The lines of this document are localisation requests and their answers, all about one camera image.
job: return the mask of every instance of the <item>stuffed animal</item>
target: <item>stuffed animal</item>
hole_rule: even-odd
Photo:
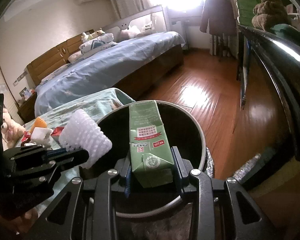
[[[99,37],[99,36],[101,36],[101,35],[103,35],[103,34],[105,34],[105,32],[100,28],[98,31],[96,31],[96,32],[94,32],[94,33],[92,33],[92,34],[90,34],[89,37],[91,36],[92,39],[95,39],[96,37]]]
[[[87,42],[89,40],[89,35],[87,35],[86,33],[82,33],[82,36],[81,36],[81,41],[83,43]]]
[[[82,36],[81,36],[81,41],[83,43],[87,42],[87,41],[90,41],[90,40],[93,40],[95,39],[96,37],[99,37],[101,35],[105,34],[105,32],[100,28],[99,30],[95,31],[94,33],[92,34],[89,34],[87,35],[86,33],[82,33]]]
[[[4,135],[3,139],[6,141],[8,148],[12,148],[18,139],[23,136],[26,129],[11,119],[8,110],[5,108],[3,109],[2,117],[1,132]]]
[[[290,24],[288,14],[281,3],[281,0],[261,0],[253,13],[252,25],[264,31],[270,32],[270,28],[277,24]]]

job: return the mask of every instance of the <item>dark coat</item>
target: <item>dark coat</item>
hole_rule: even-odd
[[[237,35],[232,5],[228,0],[206,0],[201,17],[201,32],[207,32],[208,21],[209,33],[212,35]]]

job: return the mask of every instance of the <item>white foam block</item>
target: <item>white foam block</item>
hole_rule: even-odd
[[[67,151],[79,147],[89,152],[89,159],[80,166],[86,169],[112,148],[112,142],[100,127],[82,109],[76,110],[59,136],[59,142]]]
[[[51,146],[52,134],[53,130],[49,128],[41,128],[35,127],[31,134],[32,143],[42,144],[44,146]]]

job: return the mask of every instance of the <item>brown teddy bear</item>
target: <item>brown teddy bear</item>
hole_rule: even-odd
[[[26,129],[11,119],[7,109],[3,109],[2,113],[3,124],[1,126],[1,133],[3,140],[7,143],[8,148],[15,146],[17,141],[24,135]]]
[[[252,25],[257,29],[269,31],[271,27],[285,23],[289,24],[288,14],[280,0],[261,0],[253,13]]]

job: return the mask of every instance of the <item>blue bedsheet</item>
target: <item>blue bedsheet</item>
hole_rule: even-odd
[[[122,41],[87,59],[79,59],[47,83],[37,86],[35,116],[112,87],[162,53],[183,43],[183,38],[176,32],[155,33]]]

